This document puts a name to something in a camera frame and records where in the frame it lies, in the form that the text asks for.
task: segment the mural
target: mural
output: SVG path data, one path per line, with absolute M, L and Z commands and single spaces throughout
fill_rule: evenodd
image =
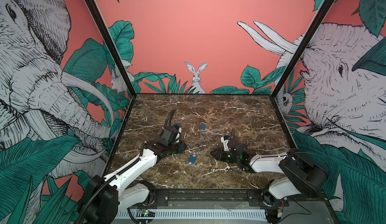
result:
M 332 6 L 276 100 L 298 148 L 319 156 L 313 158 L 329 171 L 323 189 L 340 222 L 380 224 L 386 219 L 386 1 L 360 0 L 346 14 L 353 2 Z
M 250 19 L 251 10 L 256 8 L 251 4 L 255 5 L 256 0 L 233 0 L 232 4 L 240 2 L 246 2 L 246 4 L 242 4 L 240 6 L 242 8 L 232 10 L 226 6 L 229 0 L 216 0 L 216 2 L 210 2 L 209 5 L 207 3 L 198 5 L 197 2 L 192 4 L 189 0 L 176 1 L 179 2 L 181 8 L 178 7 L 178 4 L 166 0 L 96 0 L 108 26 L 117 20 L 125 19 L 126 22 L 133 23 L 136 35 L 137 32 L 139 34 L 139 37 L 136 38 L 134 38 L 132 31 L 117 35 L 120 38 L 124 34 L 129 34 L 127 40 L 130 41 L 130 49 L 132 49 L 132 43 L 135 45 L 136 54 L 133 59 L 127 60 L 125 67 L 137 93 L 263 95 L 272 93 L 275 82 L 278 82 L 285 70 L 286 60 L 295 52 L 301 39 L 295 40 L 294 43 L 287 42 L 280 38 L 274 30 L 256 21 L 255 25 L 274 42 L 272 43 L 261 37 L 252 27 L 241 21 L 238 22 L 240 15 L 248 17 L 245 19 Z M 138 7 L 128 9 L 127 6 L 132 4 Z M 301 35 L 306 31 L 315 14 L 312 12 L 314 5 L 313 0 L 301 0 L 299 5 L 297 2 L 291 4 L 294 4 L 294 9 L 292 15 L 287 17 L 293 18 L 297 22 L 289 23 L 288 26 L 279 24 L 279 27 L 284 27 L 285 34 L 296 39 L 299 35 L 296 36 L 292 32 L 295 31 Z M 231 16 L 232 21 L 223 20 L 222 13 L 217 14 L 213 11 L 211 16 L 204 18 L 202 12 L 207 11 L 212 6 L 216 8 L 216 11 L 225 10 L 226 14 Z M 186 12 L 187 21 L 180 21 L 185 17 L 185 13 L 179 14 L 178 18 L 173 15 L 169 16 L 174 7 L 178 8 L 176 11 L 180 13 L 181 11 Z M 296 17 L 298 13 L 302 16 L 301 20 Z M 263 14 L 266 15 L 267 19 L 277 18 L 276 22 L 281 19 L 279 14 L 273 14 L 272 11 L 266 11 Z M 190 22 L 195 22 L 198 26 L 196 27 Z M 276 64 L 277 56 L 266 54 L 266 57 L 263 57 L 264 51 L 256 47 L 239 26 L 264 49 L 282 56 L 280 64 Z M 196 32 L 196 35 L 202 36 L 200 39 L 196 39 L 190 35 L 191 32 Z M 219 37 L 217 32 L 223 32 L 223 36 Z M 227 48 L 228 45 L 222 45 L 223 42 L 229 42 L 228 38 L 231 38 L 230 41 L 232 41 L 232 46 L 229 45 L 229 49 Z M 211 45 L 207 46 L 207 53 L 202 53 L 206 51 L 202 47 L 205 46 L 206 42 L 211 42 Z M 117 45 L 117 48 L 121 55 L 124 54 L 125 45 Z M 193 78 L 184 69 L 184 62 L 189 72 L 193 73 Z M 205 71 L 201 72 L 200 67 L 204 66 Z M 123 83 L 115 81 L 114 86 L 121 84 Z
M 0 223 L 66 224 L 103 173 L 131 96 L 113 84 L 122 77 L 104 44 L 89 38 L 67 51 L 74 17 L 65 0 L 0 0 L 0 11 Z

